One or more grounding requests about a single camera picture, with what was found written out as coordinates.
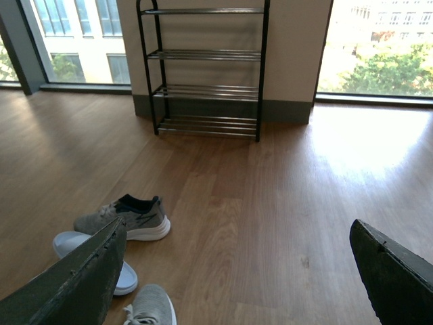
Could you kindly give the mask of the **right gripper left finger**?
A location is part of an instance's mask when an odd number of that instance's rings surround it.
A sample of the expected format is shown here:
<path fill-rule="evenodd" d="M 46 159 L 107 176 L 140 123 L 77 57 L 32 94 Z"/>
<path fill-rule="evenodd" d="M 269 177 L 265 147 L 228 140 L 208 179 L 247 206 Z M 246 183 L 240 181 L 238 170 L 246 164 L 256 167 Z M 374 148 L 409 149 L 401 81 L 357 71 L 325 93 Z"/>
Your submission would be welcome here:
<path fill-rule="evenodd" d="M 118 218 L 1 300 L 2 324 L 103 324 L 120 276 L 127 231 Z"/>

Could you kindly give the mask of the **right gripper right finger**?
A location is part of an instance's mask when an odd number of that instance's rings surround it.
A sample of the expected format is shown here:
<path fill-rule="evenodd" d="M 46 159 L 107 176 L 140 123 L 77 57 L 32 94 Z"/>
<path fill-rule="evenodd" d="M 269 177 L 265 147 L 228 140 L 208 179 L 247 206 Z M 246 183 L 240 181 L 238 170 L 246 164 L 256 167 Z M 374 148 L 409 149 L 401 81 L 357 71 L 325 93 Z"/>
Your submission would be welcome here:
<path fill-rule="evenodd" d="M 349 240 L 380 323 L 431 324 L 432 264 L 360 219 Z"/>

